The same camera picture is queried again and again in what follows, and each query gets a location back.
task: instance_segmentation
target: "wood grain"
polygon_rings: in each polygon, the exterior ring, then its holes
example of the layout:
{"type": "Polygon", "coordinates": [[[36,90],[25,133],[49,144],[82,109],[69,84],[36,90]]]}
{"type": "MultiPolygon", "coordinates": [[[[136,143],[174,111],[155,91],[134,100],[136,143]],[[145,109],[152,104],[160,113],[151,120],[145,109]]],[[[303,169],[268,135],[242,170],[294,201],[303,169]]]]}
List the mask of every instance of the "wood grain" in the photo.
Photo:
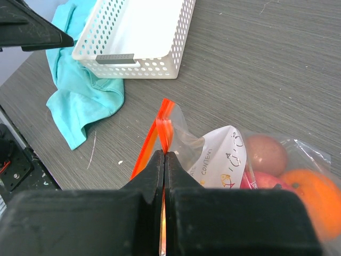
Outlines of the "wood grain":
{"type": "Polygon", "coordinates": [[[64,189],[124,185],[165,97],[198,137],[228,124],[288,134],[341,175],[340,17],[339,0],[197,0],[178,79],[125,80],[122,109],[75,151],[45,107],[56,88],[44,52],[2,86],[0,104],[64,189]]]}

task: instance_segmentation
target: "table surface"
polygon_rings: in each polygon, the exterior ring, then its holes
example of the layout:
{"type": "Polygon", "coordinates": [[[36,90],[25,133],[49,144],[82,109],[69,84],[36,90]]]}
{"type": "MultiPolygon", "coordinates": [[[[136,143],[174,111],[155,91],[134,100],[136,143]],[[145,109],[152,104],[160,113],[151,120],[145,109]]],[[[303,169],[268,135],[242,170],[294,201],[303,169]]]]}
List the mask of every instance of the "table surface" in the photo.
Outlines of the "table surface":
{"type": "Polygon", "coordinates": [[[124,185],[163,98],[198,137],[228,124],[288,134],[341,175],[340,17],[339,0],[197,0],[178,79],[125,80],[122,109],[74,151],[45,106],[56,90],[45,52],[1,87],[0,104],[63,189],[124,185]]]}

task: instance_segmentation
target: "towel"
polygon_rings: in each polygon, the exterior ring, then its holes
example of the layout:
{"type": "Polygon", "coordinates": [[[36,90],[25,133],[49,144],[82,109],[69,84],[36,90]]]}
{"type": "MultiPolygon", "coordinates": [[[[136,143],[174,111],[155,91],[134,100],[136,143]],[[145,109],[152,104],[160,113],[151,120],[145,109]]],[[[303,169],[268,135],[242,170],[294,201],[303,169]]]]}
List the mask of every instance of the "towel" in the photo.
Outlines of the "towel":
{"type": "MultiPolygon", "coordinates": [[[[58,6],[52,24],[77,42],[96,0],[58,6]]],[[[47,101],[53,120],[73,150],[86,140],[84,126],[113,115],[124,102],[123,79],[99,79],[71,56],[73,47],[46,51],[57,91],[47,101]]]]}

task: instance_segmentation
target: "white plastic basket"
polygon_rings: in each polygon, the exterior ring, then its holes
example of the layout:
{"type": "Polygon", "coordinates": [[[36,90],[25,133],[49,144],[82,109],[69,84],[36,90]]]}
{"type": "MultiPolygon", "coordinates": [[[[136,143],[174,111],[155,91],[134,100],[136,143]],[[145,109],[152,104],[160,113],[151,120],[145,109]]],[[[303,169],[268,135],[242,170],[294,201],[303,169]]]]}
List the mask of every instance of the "white plastic basket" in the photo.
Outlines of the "white plastic basket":
{"type": "Polygon", "coordinates": [[[178,76],[196,0],[98,0],[72,52],[99,78],[178,76]]]}

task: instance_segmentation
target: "bag of fruit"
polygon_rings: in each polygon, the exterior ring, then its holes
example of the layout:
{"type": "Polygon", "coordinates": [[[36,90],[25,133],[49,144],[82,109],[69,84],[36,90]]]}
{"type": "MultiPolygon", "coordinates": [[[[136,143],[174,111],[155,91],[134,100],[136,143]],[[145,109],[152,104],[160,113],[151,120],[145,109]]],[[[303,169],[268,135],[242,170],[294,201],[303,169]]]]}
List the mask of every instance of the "bag of fruit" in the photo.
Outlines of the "bag of fruit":
{"type": "Polygon", "coordinates": [[[292,191],[305,205],[326,255],[341,255],[341,180],[329,172],[327,154],[293,138],[233,126],[196,138],[189,133],[180,107],[167,99],[146,137],[132,178],[160,148],[173,151],[205,188],[292,191]]]}

